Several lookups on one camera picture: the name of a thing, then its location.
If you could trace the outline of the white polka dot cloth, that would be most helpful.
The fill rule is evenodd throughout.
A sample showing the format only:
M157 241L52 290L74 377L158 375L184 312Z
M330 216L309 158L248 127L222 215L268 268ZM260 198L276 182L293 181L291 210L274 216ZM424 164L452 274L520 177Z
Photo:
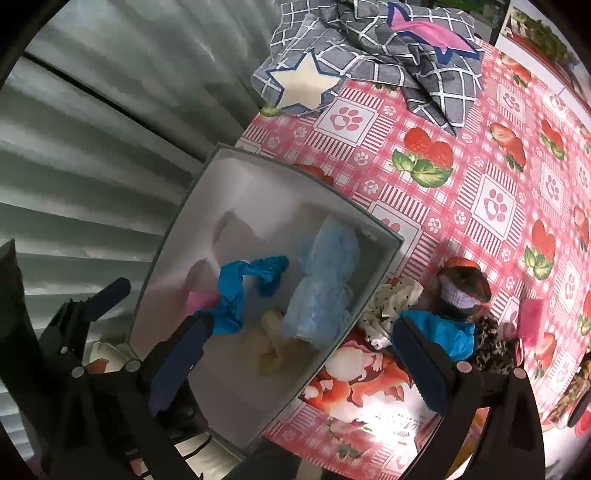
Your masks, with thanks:
M418 302L423 291L422 284L411 277L381 285L358 320L366 342L376 350L389 347L394 321Z

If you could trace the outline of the pink soft item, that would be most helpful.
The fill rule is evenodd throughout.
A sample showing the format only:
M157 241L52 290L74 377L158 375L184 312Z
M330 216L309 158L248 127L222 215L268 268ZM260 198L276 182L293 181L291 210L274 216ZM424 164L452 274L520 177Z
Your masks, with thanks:
M193 315L201 310L211 310L216 306L221 295L216 290L198 289L190 291L187 295L185 313Z

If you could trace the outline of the red strawberry checkered tablecloth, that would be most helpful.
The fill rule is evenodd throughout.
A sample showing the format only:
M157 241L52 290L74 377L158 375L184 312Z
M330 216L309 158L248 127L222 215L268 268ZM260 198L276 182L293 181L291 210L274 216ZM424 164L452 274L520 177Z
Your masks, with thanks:
M525 369L546 475L566 479L590 448L589 416L571 420L590 344L590 158L575 115L540 79L492 46L482 72L483 91L456 135L410 113L400 91L351 81L318 118L257 115L238 146L322 169L398 232L392 277L431 294L443 263L463 257L486 275L487 311L500 324L517 324L524 300L543 300Z

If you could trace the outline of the leopard print scrunchie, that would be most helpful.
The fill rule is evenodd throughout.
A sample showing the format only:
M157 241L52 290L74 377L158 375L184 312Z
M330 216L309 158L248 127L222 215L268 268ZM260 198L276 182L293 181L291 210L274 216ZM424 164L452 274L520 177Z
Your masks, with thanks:
M474 351L469 362L481 372L509 374L516 366L515 341L504 340L491 317L475 321Z

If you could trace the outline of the blue twisted cloth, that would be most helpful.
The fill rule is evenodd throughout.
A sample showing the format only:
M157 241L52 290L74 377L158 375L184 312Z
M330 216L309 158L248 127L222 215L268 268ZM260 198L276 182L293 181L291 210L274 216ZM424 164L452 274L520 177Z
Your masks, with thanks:
M283 255L238 260L222 266L216 284L221 299L211 310L201 310L193 315L211 316L213 335L238 333L243 326L246 284L252 284L259 297L271 298L280 289L281 277L288 267L290 260Z

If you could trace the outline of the blue sequin cloth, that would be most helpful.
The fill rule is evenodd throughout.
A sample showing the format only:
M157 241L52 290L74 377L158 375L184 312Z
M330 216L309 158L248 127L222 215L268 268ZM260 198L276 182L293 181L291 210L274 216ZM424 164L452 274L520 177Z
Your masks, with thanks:
M404 310L403 318L414 322L422 334L440 345L452 360L467 360L474 353L476 327L471 322L454 321L422 310Z

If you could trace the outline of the grey plaid star blanket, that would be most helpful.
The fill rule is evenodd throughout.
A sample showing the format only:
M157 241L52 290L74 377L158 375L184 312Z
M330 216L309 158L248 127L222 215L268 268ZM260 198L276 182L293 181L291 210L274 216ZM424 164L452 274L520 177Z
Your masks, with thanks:
M400 89L408 110L452 135L482 90L484 51L459 9L397 1L290 1L252 73L267 105L317 116L355 80Z

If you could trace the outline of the cream soft cloth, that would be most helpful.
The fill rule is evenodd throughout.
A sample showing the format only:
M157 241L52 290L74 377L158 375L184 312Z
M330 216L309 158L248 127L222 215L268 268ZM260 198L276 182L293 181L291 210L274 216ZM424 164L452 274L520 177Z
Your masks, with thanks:
M318 353L304 340L284 338L280 330L283 319L280 310L267 310L245 336L249 368L259 376L272 376L286 369L308 366Z

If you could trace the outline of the light blue fluffy cloth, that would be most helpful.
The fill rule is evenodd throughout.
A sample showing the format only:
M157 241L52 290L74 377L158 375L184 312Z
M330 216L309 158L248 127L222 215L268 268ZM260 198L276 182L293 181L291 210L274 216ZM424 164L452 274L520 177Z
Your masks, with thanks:
M349 279L361 249L355 229L329 215L304 256L304 278L290 298L280 335L308 342L317 350L335 341L351 319L353 291Z

